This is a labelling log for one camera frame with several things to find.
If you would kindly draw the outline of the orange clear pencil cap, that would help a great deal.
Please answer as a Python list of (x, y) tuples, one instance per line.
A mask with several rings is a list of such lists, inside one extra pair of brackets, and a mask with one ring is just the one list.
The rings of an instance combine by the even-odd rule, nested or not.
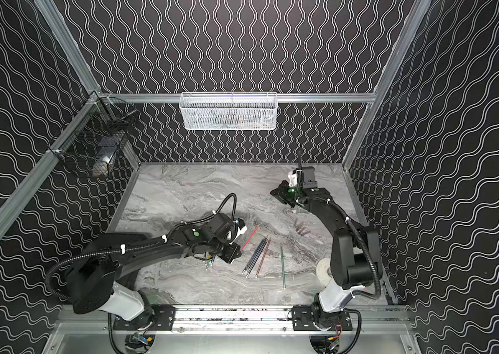
[(296, 225), (296, 232), (298, 234), (302, 234), (305, 231), (305, 225), (304, 223), (299, 223)]

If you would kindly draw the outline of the red pencil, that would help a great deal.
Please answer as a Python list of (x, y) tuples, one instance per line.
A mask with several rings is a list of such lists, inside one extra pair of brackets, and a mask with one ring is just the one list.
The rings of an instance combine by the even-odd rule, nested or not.
[(265, 246), (265, 248), (263, 250), (263, 253), (261, 255), (261, 259), (260, 259), (260, 262), (259, 262), (258, 270), (256, 271), (254, 278), (258, 278), (258, 276), (259, 276), (259, 274), (261, 272), (261, 269), (263, 268), (263, 264), (264, 264), (264, 261), (265, 261), (265, 258), (266, 258), (266, 255), (267, 255), (267, 252), (269, 250), (270, 245), (271, 245), (271, 239), (269, 239), (267, 241), (267, 244), (266, 244), (266, 246)]
[(252, 239), (252, 237), (254, 236), (254, 234), (256, 233), (256, 231), (258, 231), (258, 229), (260, 228), (260, 225), (257, 225), (254, 229), (254, 231), (252, 232), (252, 234), (248, 237), (248, 239), (246, 240), (245, 244), (241, 247), (241, 251), (243, 252), (243, 250), (245, 249), (245, 247), (248, 245), (248, 243), (250, 242), (250, 240)]

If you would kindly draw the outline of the green pencil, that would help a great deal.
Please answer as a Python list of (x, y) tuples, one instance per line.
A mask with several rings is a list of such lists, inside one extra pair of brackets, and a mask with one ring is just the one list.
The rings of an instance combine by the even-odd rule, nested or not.
[(283, 285), (283, 290), (287, 289), (286, 285), (286, 265), (285, 265), (285, 255), (284, 255), (284, 249), (283, 246), (280, 246), (280, 265), (281, 265), (281, 279), (282, 279), (282, 285)]

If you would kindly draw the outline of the bundle of coloured pencils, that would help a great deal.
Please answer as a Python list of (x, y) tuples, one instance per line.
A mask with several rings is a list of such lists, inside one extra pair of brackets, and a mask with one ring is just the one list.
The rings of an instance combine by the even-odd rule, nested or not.
[(205, 270), (209, 271), (213, 267), (213, 264), (214, 264), (214, 259), (213, 258), (208, 259), (205, 266)]

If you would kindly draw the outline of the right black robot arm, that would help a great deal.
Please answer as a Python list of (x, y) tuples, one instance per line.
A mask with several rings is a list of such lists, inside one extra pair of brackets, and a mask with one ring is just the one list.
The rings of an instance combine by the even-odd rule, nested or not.
[(271, 195), (282, 204), (300, 207), (317, 217), (332, 237), (332, 279), (311, 304), (315, 326), (324, 329), (348, 312), (345, 306), (357, 296), (374, 300), (381, 297), (381, 246), (373, 228), (353, 220), (327, 189), (318, 186), (315, 168), (302, 165), (301, 150), (297, 152), (297, 163)]

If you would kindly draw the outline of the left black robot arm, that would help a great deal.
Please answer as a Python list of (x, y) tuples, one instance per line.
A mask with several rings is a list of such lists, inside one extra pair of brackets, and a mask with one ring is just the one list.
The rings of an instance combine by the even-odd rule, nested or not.
[(47, 290), (70, 302), (75, 314), (103, 311), (128, 322), (144, 316), (151, 309), (149, 301), (119, 279), (172, 259), (199, 260), (208, 255), (231, 264), (240, 258), (242, 250), (236, 240), (245, 233), (246, 223), (234, 210), (221, 211), (237, 200), (236, 194), (230, 193), (210, 215), (182, 221), (160, 237), (109, 233), (80, 255), (53, 265), (45, 276)]

